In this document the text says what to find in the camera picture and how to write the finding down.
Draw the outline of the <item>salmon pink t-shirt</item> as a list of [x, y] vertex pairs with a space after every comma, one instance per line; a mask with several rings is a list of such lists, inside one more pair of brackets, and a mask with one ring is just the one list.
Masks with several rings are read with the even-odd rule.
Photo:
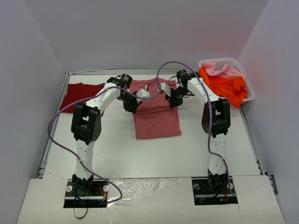
[[179, 136], [181, 134], [178, 109], [161, 93], [152, 100], [143, 100], [133, 114], [135, 138], [138, 140]]

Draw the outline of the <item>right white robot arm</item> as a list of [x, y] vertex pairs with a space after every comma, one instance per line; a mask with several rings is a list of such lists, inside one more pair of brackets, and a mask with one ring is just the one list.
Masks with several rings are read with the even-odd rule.
[[202, 128], [208, 134], [207, 149], [210, 154], [207, 187], [213, 193], [219, 193], [228, 184], [228, 166], [225, 162], [226, 138], [231, 125], [230, 104], [226, 98], [220, 98], [211, 91], [198, 73], [180, 70], [176, 74], [178, 87], [161, 84], [161, 92], [170, 103], [170, 108], [181, 106], [183, 98], [195, 96], [203, 105]]

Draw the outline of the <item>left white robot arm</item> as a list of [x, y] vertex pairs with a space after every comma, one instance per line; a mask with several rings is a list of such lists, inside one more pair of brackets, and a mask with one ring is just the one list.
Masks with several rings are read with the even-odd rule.
[[101, 116], [104, 110], [118, 99], [123, 102], [125, 111], [136, 113], [138, 106], [142, 103], [135, 96], [148, 95], [146, 90], [127, 93], [133, 78], [127, 74], [122, 74], [120, 78], [111, 77], [100, 90], [100, 96], [90, 99], [85, 103], [75, 104], [71, 132], [76, 140], [77, 164], [72, 182], [76, 189], [83, 195], [93, 192], [93, 149], [95, 141], [101, 134]]

